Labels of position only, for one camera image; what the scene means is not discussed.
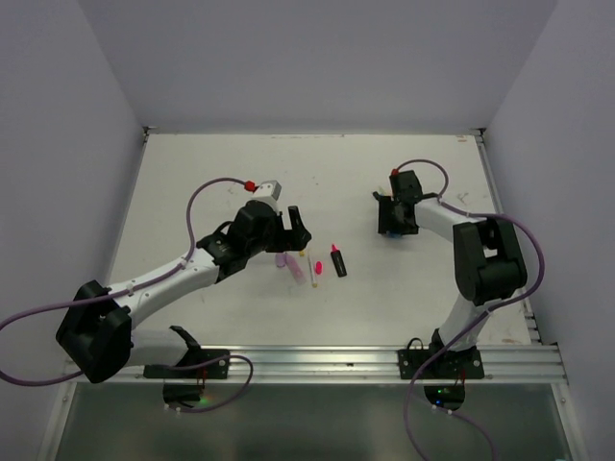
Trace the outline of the black pink highlighter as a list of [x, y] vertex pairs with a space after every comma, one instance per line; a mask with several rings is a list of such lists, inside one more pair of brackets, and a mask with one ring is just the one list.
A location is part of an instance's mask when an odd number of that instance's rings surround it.
[[339, 278], [344, 278], [348, 275], [345, 261], [343, 259], [343, 255], [341, 251], [335, 244], [331, 244], [331, 259], [334, 270]]

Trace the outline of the lilac highlighter cap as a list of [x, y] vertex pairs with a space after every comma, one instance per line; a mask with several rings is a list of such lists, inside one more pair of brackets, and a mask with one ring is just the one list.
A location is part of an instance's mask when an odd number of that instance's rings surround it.
[[275, 254], [275, 264], [278, 268], [284, 268], [287, 265], [287, 254], [286, 253]]

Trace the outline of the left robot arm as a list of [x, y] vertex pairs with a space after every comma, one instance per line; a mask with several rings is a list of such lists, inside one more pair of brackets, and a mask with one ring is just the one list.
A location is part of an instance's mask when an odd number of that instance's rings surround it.
[[304, 250], [311, 234], [300, 210], [291, 206], [290, 225], [270, 205], [252, 200], [232, 221], [193, 240], [186, 255], [139, 278], [105, 287], [92, 280], [70, 303], [56, 340], [92, 383], [101, 383], [129, 366], [168, 368], [193, 375], [200, 364], [196, 341], [182, 328], [163, 334], [140, 329], [154, 313], [184, 296], [244, 270], [261, 253]]

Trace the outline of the white yellow marker pen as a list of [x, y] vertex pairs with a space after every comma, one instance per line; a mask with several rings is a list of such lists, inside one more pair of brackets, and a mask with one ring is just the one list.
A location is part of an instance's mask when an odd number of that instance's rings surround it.
[[308, 272], [309, 272], [309, 278], [310, 278], [311, 287], [312, 288], [317, 288], [318, 287], [318, 282], [317, 282], [317, 276], [316, 276], [316, 272], [315, 272], [315, 265], [314, 265], [314, 263], [312, 261], [310, 250], [306, 250], [306, 258], [307, 258]]

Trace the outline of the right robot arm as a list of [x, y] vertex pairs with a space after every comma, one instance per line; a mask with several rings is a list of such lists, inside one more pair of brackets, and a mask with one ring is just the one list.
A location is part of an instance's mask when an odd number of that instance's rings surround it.
[[378, 234], [416, 235], [430, 231], [453, 245], [454, 306], [429, 345], [428, 364], [437, 376], [451, 376], [462, 356], [476, 347], [489, 309], [508, 301], [528, 281], [514, 225], [496, 215], [462, 212], [440, 195], [423, 191], [412, 171], [393, 171], [392, 193], [375, 191]]

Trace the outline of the lilac highlighter body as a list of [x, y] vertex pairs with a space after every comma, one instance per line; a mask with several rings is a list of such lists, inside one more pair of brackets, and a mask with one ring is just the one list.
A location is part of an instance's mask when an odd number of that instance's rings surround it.
[[295, 259], [295, 257], [291, 254], [286, 254], [285, 255], [285, 265], [288, 268], [291, 276], [293, 277], [294, 281], [298, 284], [298, 285], [302, 285], [306, 283], [306, 276], [304, 274], [304, 271], [302, 270], [299, 262]]

